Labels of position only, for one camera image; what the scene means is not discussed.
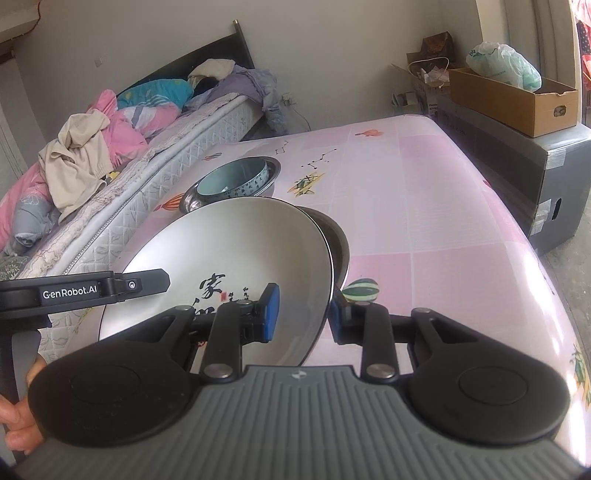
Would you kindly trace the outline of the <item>person's left hand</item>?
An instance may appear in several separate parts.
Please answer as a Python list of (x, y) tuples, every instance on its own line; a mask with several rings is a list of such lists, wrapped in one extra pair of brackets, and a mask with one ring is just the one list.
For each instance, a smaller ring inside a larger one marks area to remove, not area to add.
[(7, 427), (5, 443), (10, 450), (28, 455), (43, 443), (43, 435), (31, 413), (27, 397), (11, 403), (2, 396), (0, 413), (1, 423)]

